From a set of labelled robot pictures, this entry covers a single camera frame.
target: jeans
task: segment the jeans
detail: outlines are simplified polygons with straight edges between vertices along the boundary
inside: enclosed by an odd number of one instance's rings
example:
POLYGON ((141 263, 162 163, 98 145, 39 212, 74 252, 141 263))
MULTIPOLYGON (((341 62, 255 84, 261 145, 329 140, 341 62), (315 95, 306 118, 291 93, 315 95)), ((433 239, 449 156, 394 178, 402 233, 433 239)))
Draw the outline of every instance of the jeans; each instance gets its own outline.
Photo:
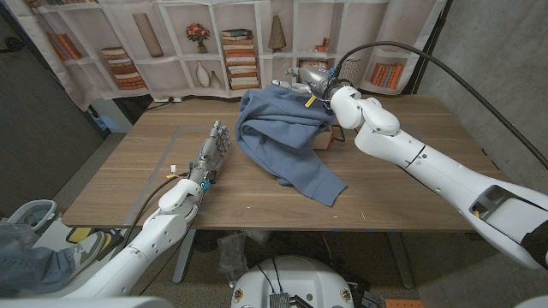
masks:
POLYGON ((26 289, 52 293, 74 273, 70 248, 54 252, 45 247, 25 249, 18 240, 0 234, 0 296, 13 297, 26 289))

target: table top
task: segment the table top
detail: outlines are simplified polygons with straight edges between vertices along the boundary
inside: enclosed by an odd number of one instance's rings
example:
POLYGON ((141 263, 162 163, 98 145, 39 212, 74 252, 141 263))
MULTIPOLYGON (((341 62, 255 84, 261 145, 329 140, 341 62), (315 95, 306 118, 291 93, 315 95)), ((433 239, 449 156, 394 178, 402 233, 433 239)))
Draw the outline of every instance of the table top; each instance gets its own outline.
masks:
MULTIPOLYGON (((378 98, 395 114, 402 129, 431 147, 483 175, 504 180, 458 120, 432 96, 378 98)), ((72 227, 128 226, 149 194, 165 181, 170 165, 178 172, 196 159, 198 149, 215 120, 234 127, 238 103, 188 100, 146 112, 107 159, 99 172, 63 216, 72 227)), ((317 153, 348 187, 333 207, 277 184, 238 146, 231 148, 205 193, 193 228, 354 231, 470 231, 457 211, 394 164, 370 157, 354 145, 354 131, 346 142, 333 141, 317 153)), ((151 199, 145 219, 172 187, 151 199)))

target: white shelf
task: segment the white shelf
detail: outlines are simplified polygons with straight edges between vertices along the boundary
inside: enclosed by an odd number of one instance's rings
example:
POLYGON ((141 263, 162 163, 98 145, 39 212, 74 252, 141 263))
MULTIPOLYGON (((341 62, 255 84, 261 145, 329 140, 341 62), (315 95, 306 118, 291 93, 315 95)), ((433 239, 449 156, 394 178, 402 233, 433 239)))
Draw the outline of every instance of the white shelf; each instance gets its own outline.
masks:
POLYGON ((75 9, 97 9, 100 8, 99 3, 74 3, 74 4, 59 4, 59 5, 49 5, 43 4, 37 8, 33 8, 33 11, 39 13, 51 13, 51 12, 63 12, 70 11, 75 9))
POLYGON ((274 52, 270 54, 259 55, 262 59, 280 59, 280 58, 292 58, 293 54, 290 52, 274 52))
MULTIPOLYGON (((33 33, 31 37, 45 55, 55 51, 48 38, 36 38, 36 33, 44 33, 36 27, 70 37, 83 57, 65 62, 49 60, 49 64, 59 76, 69 73, 70 79, 60 80, 72 89, 69 95, 75 102, 80 100, 79 106, 87 106, 90 102, 81 100, 98 93, 103 98, 144 94, 240 97, 247 89, 230 90, 227 80, 221 35, 226 29, 253 31, 259 80, 265 88, 272 80, 296 81, 284 73, 296 67, 300 59, 326 60, 333 66, 348 50, 368 42, 396 40, 422 49, 443 6, 444 0, 104 0, 43 4, 32 9, 38 17, 35 24, 23 20, 30 11, 16 13, 16 17, 28 33, 33 33), (164 56, 150 56, 133 17, 141 13, 147 14, 164 56), (287 43, 282 52, 272 52, 268 47, 274 15, 280 16, 287 43), (197 53, 198 43, 188 40, 186 27, 191 23, 210 30, 211 36, 204 41, 209 53, 197 53), (327 52, 304 51, 322 44, 323 38, 330 40, 327 52), (148 88, 119 90, 101 54, 103 48, 118 46, 133 60, 148 88), (216 73, 221 89, 201 87, 196 79, 197 61, 210 74, 216 73)), ((409 52, 383 47, 361 50, 351 58, 361 60, 354 83, 384 94, 399 93, 416 64, 416 57, 409 52), (376 62, 405 66, 397 89, 368 82, 376 62)))

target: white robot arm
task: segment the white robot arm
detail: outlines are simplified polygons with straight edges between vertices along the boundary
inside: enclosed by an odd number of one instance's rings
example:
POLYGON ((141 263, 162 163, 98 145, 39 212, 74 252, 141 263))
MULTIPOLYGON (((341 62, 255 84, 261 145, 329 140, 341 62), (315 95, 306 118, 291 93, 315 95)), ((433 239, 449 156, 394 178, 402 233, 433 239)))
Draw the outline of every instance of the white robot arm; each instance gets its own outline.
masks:
POLYGON ((64 298, 127 295, 148 265, 185 235, 229 147, 228 130, 216 121, 187 178, 160 198, 158 209, 146 219, 142 231, 89 281, 64 298))
MULTIPOLYGON (((329 78, 320 68, 290 68, 309 92, 321 97, 329 78)), ((478 174, 400 129, 376 98, 361 99, 352 86, 328 90, 331 109, 347 129, 361 126, 356 146, 387 160, 447 200, 500 252, 530 269, 548 269, 548 196, 478 174)))

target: shoe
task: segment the shoe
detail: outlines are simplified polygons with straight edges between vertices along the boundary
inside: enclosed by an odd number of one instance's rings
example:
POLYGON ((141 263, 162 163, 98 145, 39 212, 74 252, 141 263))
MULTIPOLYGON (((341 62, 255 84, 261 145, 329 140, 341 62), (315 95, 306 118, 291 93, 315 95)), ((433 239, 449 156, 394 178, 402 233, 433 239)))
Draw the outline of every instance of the shoe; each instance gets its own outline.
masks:
POLYGON ((97 257, 103 246, 105 235, 103 232, 96 232, 89 235, 80 243, 70 247, 76 264, 74 272, 70 276, 72 279, 76 274, 83 270, 91 261, 97 257))

